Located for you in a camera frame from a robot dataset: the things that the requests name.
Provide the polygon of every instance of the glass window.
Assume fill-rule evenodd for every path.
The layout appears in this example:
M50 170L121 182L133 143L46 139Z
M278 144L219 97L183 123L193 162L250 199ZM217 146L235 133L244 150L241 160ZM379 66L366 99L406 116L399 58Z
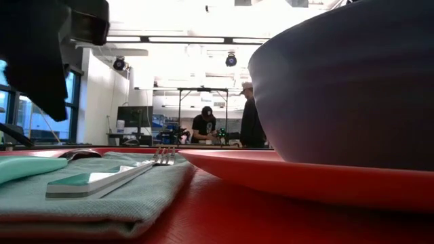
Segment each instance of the glass window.
M5 74L3 73L5 68L6 68L6 62L3 60L0 60L0 85L8 85L7 81L6 81Z
M66 90L68 91L68 98L65 99L65 102L73 103L74 96L74 73L70 72L68 77L66 78Z
M42 114L37 106L33 107L32 102L26 96L20 96L20 103L18 105L17 125L24 129L24 135L35 141L55 140L52 131L59 139L70 138L71 127L71 108L67 107L66 112L68 119L66 121L55 122L50 116L45 113Z
M6 123L7 101L9 93L7 91L0 91L0 123Z

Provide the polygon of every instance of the red table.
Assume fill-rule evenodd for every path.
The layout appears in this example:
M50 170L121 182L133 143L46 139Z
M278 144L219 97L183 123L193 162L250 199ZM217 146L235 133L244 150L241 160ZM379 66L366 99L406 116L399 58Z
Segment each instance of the red table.
M101 153L113 150L94 149ZM125 153L151 153L153 150L150 148L122 149ZM17 151L9 154L56 156L64 151ZM192 181L184 186L172 206L139 239L129 241L32 240L31 243L421 244L434 243L433 217L337 207L288 199L232 185L198 169ZM16 240L0 241L2 243L19 242Z

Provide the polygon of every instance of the camera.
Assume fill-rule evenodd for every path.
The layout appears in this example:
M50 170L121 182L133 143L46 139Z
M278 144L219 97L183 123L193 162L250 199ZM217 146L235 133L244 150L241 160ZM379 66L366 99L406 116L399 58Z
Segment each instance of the camera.
M129 67L129 64L125 62L125 57L123 56L117 56L115 62L113 63L113 68L119 71L124 71Z
M237 65L237 58L235 57L235 54L228 54L228 57L226 58L226 66L232 67Z

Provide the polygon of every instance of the gray cloth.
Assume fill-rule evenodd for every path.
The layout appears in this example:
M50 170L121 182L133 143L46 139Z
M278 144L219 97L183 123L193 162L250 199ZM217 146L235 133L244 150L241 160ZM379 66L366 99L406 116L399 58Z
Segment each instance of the gray cloth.
M173 166L154 166L101 199L45 199L47 183L85 172L131 165L152 155L108 152L102 159L78 159L63 169L0 186L0 237L79 239L134 238L144 233L193 176L194 166L176 155Z

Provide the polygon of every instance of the red plate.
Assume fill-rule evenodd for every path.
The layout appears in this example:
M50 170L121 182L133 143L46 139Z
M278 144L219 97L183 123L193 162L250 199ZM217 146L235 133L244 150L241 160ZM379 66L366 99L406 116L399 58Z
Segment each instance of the red plate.
M285 162L274 151L182 150L223 180L297 199L434 213L434 172Z

